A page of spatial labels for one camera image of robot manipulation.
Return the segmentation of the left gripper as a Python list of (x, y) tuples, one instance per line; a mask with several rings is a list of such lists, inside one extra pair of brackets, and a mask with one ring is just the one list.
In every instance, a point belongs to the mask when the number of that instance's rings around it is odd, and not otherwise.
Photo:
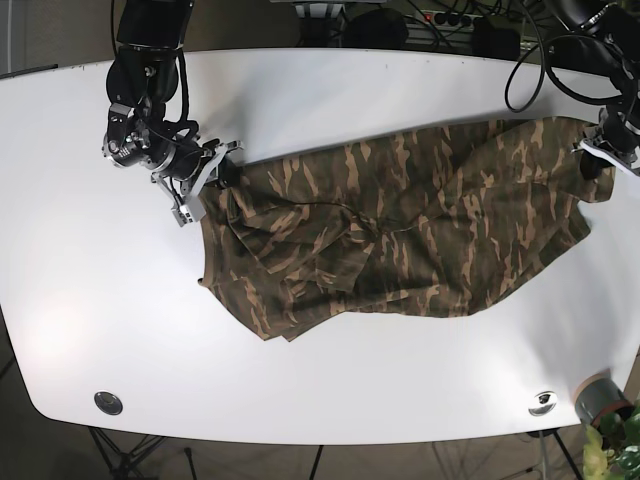
[(585, 130), (575, 151), (582, 153), (580, 172), (585, 180), (598, 178), (608, 167), (638, 178), (639, 106), (630, 110), (613, 105), (603, 107), (599, 122)]

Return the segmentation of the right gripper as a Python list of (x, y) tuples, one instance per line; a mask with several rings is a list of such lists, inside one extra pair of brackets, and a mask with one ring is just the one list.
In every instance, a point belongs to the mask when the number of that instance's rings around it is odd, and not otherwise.
[(183, 227), (204, 218), (199, 195), (205, 186), (227, 188), (235, 181), (238, 168), (229, 155), (243, 148), (239, 141), (199, 144), (199, 139), (193, 120), (164, 122), (156, 132), (141, 120), (111, 120), (102, 151), (118, 168), (140, 165), (149, 170), (151, 183), (172, 200), (172, 214)]

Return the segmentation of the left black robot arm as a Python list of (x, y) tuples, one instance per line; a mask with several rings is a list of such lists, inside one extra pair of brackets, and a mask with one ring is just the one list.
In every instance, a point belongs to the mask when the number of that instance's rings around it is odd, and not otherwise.
[[(616, 1), (547, 1), (547, 10), (564, 28), (544, 37), (527, 6), (522, 10), (536, 37), (533, 47), (517, 61), (521, 66), (535, 51), (540, 54), (540, 73), (534, 92), (521, 107), (510, 103), (509, 89), (518, 71), (514, 68), (505, 85), (504, 101), (513, 113), (528, 109), (545, 80), (571, 99), (599, 109), (598, 121), (587, 128), (572, 151), (581, 153), (582, 175), (597, 177), (615, 167), (639, 177), (639, 19)], [(592, 97), (569, 87), (555, 73), (558, 53), (564, 46), (577, 58), (577, 69), (609, 80), (615, 95)]]

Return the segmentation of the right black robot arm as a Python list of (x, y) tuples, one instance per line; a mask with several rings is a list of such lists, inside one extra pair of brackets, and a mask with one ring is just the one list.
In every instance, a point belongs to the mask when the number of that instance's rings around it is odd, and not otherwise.
[(118, 168), (145, 167), (173, 201), (179, 225), (201, 221), (200, 193), (227, 188), (237, 169), (230, 153), (238, 141), (200, 140), (190, 119), (184, 38), (191, 1), (128, 1), (111, 16), (114, 61), (106, 78), (111, 102), (102, 153)]

